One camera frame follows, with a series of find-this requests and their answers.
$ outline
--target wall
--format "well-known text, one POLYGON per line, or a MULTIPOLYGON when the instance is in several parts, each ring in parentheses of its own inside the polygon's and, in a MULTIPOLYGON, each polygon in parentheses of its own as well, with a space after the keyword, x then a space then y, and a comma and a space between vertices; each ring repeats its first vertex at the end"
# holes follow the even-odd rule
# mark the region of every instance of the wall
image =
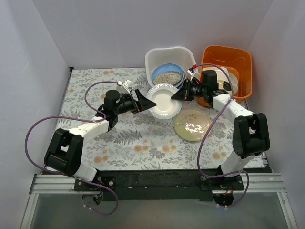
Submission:
POLYGON ((305 228, 305 2, 274 0, 248 51, 254 60, 251 108, 267 115, 267 158, 281 172, 299 228, 305 228))
POLYGON ((33 0, 66 63, 144 67, 152 48, 246 49, 272 0, 33 0))
MULTIPOLYGON (((0 1, 0 228, 19 228, 34 173, 24 138, 42 117, 56 115, 69 69, 31 0, 0 1)), ((30 137, 41 165, 55 122, 30 137)))

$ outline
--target orange plastic basket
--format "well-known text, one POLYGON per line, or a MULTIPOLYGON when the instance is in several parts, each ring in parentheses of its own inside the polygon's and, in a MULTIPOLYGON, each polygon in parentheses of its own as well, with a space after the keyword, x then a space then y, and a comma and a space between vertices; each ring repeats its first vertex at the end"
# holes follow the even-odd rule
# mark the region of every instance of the orange plastic basket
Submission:
MULTIPOLYGON (((242 49, 226 47, 221 45, 208 46, 204 52, 201 63, 213 63, 226 67, 229 72, 238 79, 238 92, 234 99, 241 103, 252 94, 252 59, 251 55, 242 49)), ((200 81, 202 81, 202 69, 212 67, 202 66, 200 69, 200 81)), ((198 98, 201 106, 209 106, 203 98, 198 98)))

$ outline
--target floral tablecloth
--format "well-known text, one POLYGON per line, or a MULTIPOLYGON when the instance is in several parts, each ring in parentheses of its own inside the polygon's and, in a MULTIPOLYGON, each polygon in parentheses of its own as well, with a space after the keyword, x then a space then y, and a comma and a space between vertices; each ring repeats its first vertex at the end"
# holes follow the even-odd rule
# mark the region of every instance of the floral tablecloth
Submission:
MULTIPOLYGON (((144 68, 73 70, 61 110, 61 115, 92 119, 95 112, 84 101, 86 89, 98 81, 132 81, 146 95, 150 86, 144 68)), ((91 89, 88 101, 98 108, 103 104, 105 93, 115 89, 115 84, 99 84, 91 89)), ((211 121, 217 111, 201 107, 197 102, 184 102, 183 108, 202 109, 211 121)), ((57 128, 70 129, 81 123, 60 120, 57 128)), ((217 168, 232 151, 233 125, 221 116, 212 129, 201 153, 202 168, 217 168)), ((84 145, 82 161, 99 170, 135 169, 194 169, 200 142, 180 138, 173 128, 172 119, 160 120, 148 111, 119 116, 119 122, 110 132, 102 134, 84 145)), ((260 157, 247 167, 264 167, 260 157)))

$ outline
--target yellow plate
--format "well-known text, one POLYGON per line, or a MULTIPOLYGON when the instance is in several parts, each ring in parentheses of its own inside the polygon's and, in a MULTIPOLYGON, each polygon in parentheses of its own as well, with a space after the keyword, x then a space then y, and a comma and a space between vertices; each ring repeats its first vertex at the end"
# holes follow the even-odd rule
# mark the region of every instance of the yellow plate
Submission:
POLYGON ((210 124, 210 118, 196 108, 183 109, 173 119, 176 133, 191 142, 202 140, 210 124))

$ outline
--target white plastic bin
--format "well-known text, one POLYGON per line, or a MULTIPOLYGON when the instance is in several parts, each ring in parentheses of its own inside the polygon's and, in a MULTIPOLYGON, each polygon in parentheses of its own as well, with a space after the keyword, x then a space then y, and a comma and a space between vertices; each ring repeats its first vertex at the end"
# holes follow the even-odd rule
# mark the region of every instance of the white plastic bin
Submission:
MULTIPOLYGON (((164 63, 178 64, 187 74, 187 70, 196 64, 193 53, 184 47, 172 47, 163 49, 151 49, 145 55, 145 67, 148 83, 153 87, 151 75, 153 71, 164 63)), ((199 71, 195 70, 195 77, 199 79, 199 71)))

